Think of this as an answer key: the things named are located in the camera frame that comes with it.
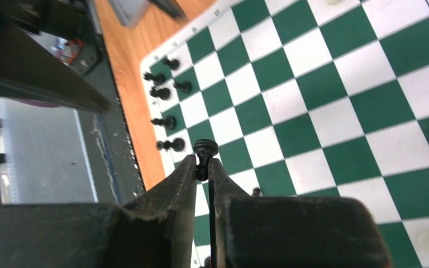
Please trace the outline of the green white chess board mat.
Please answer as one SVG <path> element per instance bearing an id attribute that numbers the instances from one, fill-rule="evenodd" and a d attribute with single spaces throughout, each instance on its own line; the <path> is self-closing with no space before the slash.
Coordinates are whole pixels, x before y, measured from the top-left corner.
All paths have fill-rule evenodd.
<path id="1" fill-rule="evenodd" d="M 244 191 L 355 198 L 395 267 L 429 267 L 429 1 L 218 1 L 140 70 L 185 142 L 166 174 L 214 140 Z"/>

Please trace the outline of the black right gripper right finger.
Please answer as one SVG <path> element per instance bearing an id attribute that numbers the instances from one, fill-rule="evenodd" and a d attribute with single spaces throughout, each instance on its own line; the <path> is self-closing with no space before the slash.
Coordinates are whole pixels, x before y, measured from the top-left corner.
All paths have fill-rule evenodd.
<path id="1" fill-rule="evenodd" d="M 212 267 L 391 267 L 369 210 L 342 197 L 253 197 L 213 159 Z"/>

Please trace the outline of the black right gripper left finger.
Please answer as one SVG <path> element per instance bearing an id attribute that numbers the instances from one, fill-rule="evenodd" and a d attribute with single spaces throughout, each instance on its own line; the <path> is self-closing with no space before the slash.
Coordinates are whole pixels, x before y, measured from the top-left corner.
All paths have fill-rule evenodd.
<path id="1" fill-rule="evenodd" d="M 0 205 L 0 267 L 188 267 L 196 163 L 123 206 Z"/>

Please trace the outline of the silver tin lid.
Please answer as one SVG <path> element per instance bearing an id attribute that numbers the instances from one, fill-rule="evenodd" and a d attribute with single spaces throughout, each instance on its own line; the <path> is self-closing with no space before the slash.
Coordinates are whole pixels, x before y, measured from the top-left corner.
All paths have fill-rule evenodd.
<path id="1" fill-rule="evenodd" d="M 108 0 L 123 27 L 134 28 L 150 8 L 146 0 Z"/>

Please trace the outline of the black chess piece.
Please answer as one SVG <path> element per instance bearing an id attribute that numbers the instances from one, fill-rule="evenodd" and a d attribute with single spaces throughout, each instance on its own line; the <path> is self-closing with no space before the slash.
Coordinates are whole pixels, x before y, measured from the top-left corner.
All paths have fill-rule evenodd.
<path id="1" fill-rule="evenodd" d="M 195 142 L 193 151 L 199 160 L 199 164 L 196 166 L 196 178 L 199 181 L 206 181 L 209 162 L 219 152 L 218 144 L 213 140 L 200 139 Z"/>

